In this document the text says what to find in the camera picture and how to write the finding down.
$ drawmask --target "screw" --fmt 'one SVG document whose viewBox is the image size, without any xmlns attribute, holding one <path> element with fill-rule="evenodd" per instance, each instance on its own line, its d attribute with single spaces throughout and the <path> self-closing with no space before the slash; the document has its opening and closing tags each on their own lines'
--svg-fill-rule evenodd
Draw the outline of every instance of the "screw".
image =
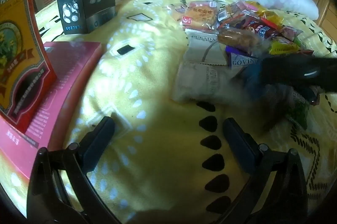
<svg viewBox="0 0 337 224">
<path fill-rule="evenodd" d="M 268 151 L 268 146 L 266 144 L 260 144 L 259 147 L 261 152 L 266 152 Z"/>
<path fill-rule="evenodd" d="M 290 153 L 292 155 L 298 155 L 298 151 L 296 149 L 290 149 Z"/>
<path fill-rule="evenodd" d="M 39 155 L 44 154 L 47 151 L 47 148 L 42 147 L 41 149 L 39 149 Z"/>
<path fill-rule="evenodd" d="M 68 146 L 68 149 L 69 149 L 70 151 L 73 151 L 73 150 L 76 150 L 78 146 L 79 146 L 79 145 L 78 145 L 76 142 L 74 142 L 74 143 L 71 143 L 71 144 Z"/>
</svg>

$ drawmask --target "yellow bedspread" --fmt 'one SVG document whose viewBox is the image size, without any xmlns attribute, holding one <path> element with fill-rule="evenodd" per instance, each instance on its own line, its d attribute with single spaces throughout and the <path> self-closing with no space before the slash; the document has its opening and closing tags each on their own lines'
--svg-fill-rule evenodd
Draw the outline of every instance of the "yellow bedspread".
<svg viewBox="0 0 337 224">
<path fill-rule="evenodd" d="M 322 94 L 320 105 L 310 107 L 305 133 L 284 121 L 263 134 L 254 113 L 248 116 L 227 106 L 173 102 L 171 89 L 187 37 L 162 7 L 189 1 L 193 0 L 116 0 L 117 17 L 85 36 L 62 34 L 56 2 L 37 14 L 44 42 L 100 41 L 106 48 L 74 112 L 64 146 L 80 141 L 103 116 L 112 116 L 119 130 L 88 178 L 121 222 L 210 223 L 248 180 L 222 135 L 223 120 L 234 117 L 257 143 L 279 151 L 299 151 L 312 211 L 336 178 L 337 96 Z M 300 39 L 312 36 L 306 43 L 316 55 L 335 56 L 335 43 L 313 21 L 300 14 L 277 13 L 285 24 L 304 32 Z M 123 47 L 133 49 L 121 55 Z M 210 136 L 221 148 L 201 145 Z M 1 184 L 25 212 L 27 181 L 3 157 L 0 170 Z M 206 185 L 213 191 L 206 190 Z"/>
</svg>

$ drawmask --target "pink box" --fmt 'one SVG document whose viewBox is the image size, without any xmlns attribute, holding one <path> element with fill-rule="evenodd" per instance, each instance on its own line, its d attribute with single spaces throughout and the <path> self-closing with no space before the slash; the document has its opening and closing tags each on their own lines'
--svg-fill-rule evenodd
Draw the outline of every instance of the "pink box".
<svg viewBox="0 0 337 224">
<path fill-rule="evenodd" d="M 102 56 L 99 42 L 46 42 L 57 80 L 39 106 L 25 134 L 0 117 L 0 149 L 27 178 L 37 151 L 62 149 L 72 114 Z"/>
</svg>

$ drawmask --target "yellow product box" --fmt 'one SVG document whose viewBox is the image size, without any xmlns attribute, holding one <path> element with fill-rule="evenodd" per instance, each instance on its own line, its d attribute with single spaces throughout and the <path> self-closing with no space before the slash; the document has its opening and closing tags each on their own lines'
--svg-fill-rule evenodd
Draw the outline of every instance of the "yellow product box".
<svg viewBox="0 0 337 224">
<path fill-rule="evenodd" d="M 55 79 L 38 32 L 33 0 L 0 0 L 2 118 L 25 133 Z"/>
</svg>

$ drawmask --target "black clamp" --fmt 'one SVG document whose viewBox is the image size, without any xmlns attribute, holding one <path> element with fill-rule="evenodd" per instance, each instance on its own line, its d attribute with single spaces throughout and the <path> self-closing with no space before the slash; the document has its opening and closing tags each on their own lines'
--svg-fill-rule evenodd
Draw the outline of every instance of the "black clamp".
<svg viewBox="0 0 337 224">
<path fill-rule="evenodd" d="M 228 210 L 215 224 L 295 224 L 307 218 L 308 199 L 298 152 L 272 151 L 244 133 L 233 118 L 223 124 L 223 134 L 242 169 L 251 175 Z M 261 210 L 253 214 L 271 172 L 273 185 Z"/>
<path fill-rule="evenodd" d="M 34 224 L 121 224 L 96 193 L 86 177 L 94 170 L 115 132 L 115 123 L 104 117 L 78 143 L 65 150 L 38 150 L 29 181 L 27 219 Z M 65 170 L 83 211 L 71 205 L 59 170 Z"/>
</svg>

